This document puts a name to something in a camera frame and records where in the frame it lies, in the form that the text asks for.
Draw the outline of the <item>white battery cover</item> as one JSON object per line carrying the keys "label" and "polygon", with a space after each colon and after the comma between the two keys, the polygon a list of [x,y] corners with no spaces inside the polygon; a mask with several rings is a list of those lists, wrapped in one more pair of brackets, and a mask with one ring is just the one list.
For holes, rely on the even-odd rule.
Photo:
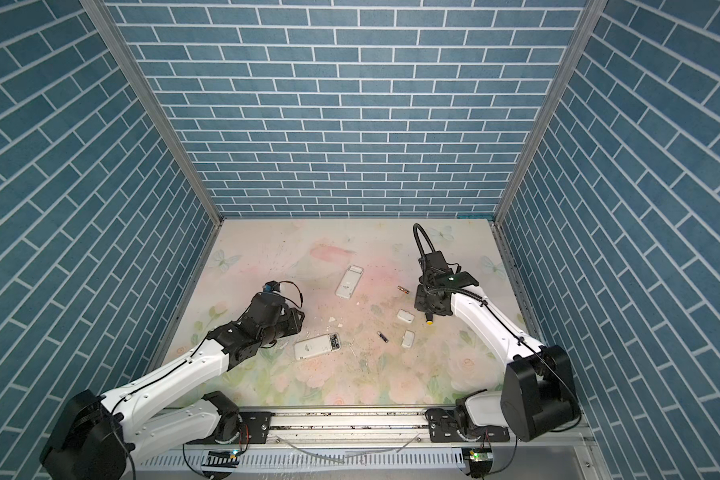
{"label": "white battery cover", "polygon": [[415,315],[405,310],[399,310],[397,312],[397,318],[404,323],[411,324]]}
{"label": "white battery cover", "polygon": [[401,339],[401,347],[404,349],[410,349],[415,341],[415,333],[410,330],[406,330]]}

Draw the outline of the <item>white remote control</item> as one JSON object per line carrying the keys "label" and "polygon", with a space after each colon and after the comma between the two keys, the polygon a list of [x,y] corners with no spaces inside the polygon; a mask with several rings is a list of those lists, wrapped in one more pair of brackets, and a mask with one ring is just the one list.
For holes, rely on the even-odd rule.
{"label": "white remote control", "polygon": [[298,361],[329,354],[341,348],[339,335],[324,334],[314,338],[301,340],[294,345],[294,356]]}
{"label": "white remote control", "polygon": [[350,299],[354,294],[364,269],[356,265],[350,265],[340,280],[335,295],[342,299]]}

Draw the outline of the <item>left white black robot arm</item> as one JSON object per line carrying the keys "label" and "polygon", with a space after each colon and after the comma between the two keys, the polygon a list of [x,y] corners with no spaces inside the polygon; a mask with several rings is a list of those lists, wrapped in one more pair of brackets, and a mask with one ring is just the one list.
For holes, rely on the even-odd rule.
{"label": "left white black robot arm", "polygon": [[195,440],[246,447],[250,430],[220,391],[177,411],[165,409],[260,349],[298,334],[304,318],[278,283],[267,284],[237,319],[175,360],[105,393],[84,390],[69,399],[41,451],[42,467],[54,479],[119,479],[135,473],[137,463]]}

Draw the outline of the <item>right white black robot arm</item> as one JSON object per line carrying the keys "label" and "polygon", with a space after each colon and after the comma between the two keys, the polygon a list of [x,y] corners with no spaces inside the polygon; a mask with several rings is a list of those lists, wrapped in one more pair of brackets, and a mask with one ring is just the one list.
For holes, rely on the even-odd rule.
{"label": "right white black robot arm", "polygon": [[431,321],[455,316],[469,326],[504,366],[499,394],[480,390],[458,399],[460,433],[511,430],[522,441],[578,425],[582,411],[566,351],[547,346],[509,320],[468,272],[453,269],[440,251],[423,253],[415,308]]}

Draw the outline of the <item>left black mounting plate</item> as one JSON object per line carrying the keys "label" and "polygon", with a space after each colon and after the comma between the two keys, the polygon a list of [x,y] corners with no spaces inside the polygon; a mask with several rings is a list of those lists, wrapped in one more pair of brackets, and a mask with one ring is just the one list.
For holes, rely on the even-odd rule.
{"label": "left black mounting plate", "polygon": [[263,445],[266,443],[273,413],[242,411],[235,420],[223,419],[221,425],[207,437],[189,442],[190,445]]}

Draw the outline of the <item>black mounting plate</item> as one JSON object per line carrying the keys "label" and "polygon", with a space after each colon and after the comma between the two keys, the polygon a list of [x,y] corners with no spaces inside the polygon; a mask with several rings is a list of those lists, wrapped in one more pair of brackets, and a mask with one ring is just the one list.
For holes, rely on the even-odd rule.
{"label": "black mounting plate", "polygon": [[468,419],[466,411],[460,407],[454,409],[429,408],[425,411],[424,418],[432,443],[455,443],[457,441],[489,443],[510,440],[507,427],[476,426]]}
{"label": "black mounting plate", "polygon": [[189,442],[190,445],[263,445],[266,443],[273,413],[242,411],[235,420],[223,419],[221,425],[207,437]]}

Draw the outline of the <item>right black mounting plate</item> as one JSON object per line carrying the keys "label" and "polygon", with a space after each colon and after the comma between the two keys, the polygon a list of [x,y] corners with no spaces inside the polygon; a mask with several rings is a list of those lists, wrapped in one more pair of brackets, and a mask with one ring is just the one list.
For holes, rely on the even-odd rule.
{"label": "right black mounting plate", "polygon": [[476,426],[468,419],[466,411],[460,407],[454,409],[429,408],[425,411],[424,418],[432,443],[455,443],[457,441],[489,443],[510,440],[507,427]]}

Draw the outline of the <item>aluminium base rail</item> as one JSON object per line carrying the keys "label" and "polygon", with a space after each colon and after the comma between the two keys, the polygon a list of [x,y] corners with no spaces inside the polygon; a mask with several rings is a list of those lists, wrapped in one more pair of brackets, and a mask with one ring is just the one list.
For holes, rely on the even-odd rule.
{"label": "aluminium base rail", "polygon": [[190,445],[167,450],[119,479],[185,471],[194,479],[399,469],[455,470],[462,478],[607,479],[604,457],[587,426],[531,442],[432,443],[429,408],[272,409],[263,445]]}

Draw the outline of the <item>right aluminium corner post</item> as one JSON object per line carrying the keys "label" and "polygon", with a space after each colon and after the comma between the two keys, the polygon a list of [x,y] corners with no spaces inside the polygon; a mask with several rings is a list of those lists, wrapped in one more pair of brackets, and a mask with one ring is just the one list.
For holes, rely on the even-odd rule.
{"label": "right aluminium corner post", "polygon": [[533,128],[527,136],[515,168],[509,177],[507,187],[501,196],[494,215],[494,222],[496,224],[501,224],[508,216],[512,201],[518,193],[522,180],[533,162],[534,155],[538,150],[541,140],[606,5],[606,0],[592,0],[586,3],[571,36],[571,41],[550,83],[549,91],[534,120]]}

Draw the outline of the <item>aluminium corner post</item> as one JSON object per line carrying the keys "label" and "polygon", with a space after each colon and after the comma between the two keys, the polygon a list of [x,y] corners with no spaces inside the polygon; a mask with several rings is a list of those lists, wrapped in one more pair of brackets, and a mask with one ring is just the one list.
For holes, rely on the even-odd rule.
{"label": "aluminium corner post", "polygon": [[215,227],[219,227],[223,222],[223,217],[219,209],[203,184],[186,149],[167,118],[146,76],[139,67],[124,36],[113,20],[105,2],[99,0],[81,0],[80,4],[112,54],[145,112],[152,120],[155,129],[168,147],[175,163],[185,175],[211,222]]}
{"label": "aluminium corner post", "polygon": [[501,224],[508,216],[512,201],[518,193],[522,180],[533,162],[534,155],[538,150],[541,140],[606,5],[606,0],[592,0],[586,3],[571,36],[571,41],[550,83],[549,91],[534,120],[533,128],[527,136],[515,168],[509,177],[507,187],[501,196],[494,215],[494,222],[496,224]]}

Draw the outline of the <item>left aluminium corner post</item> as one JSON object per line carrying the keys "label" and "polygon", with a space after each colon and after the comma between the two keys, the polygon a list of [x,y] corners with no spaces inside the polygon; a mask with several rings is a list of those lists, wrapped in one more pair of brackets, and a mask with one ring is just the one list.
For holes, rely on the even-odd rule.
{"label": "left aluminium corner post", "polygon": [[219,227],[223,222],[223,217],[219,209],[203,184],[186,149],[167,118],[146,76],[139,67],[124,36],[113,20],[105,2],[99,0],[81,0],[80,4],[112,54],[145,112],[152,120],[155,129],[168,147],[175,163],[185,175],[211,222],[215,227]]}

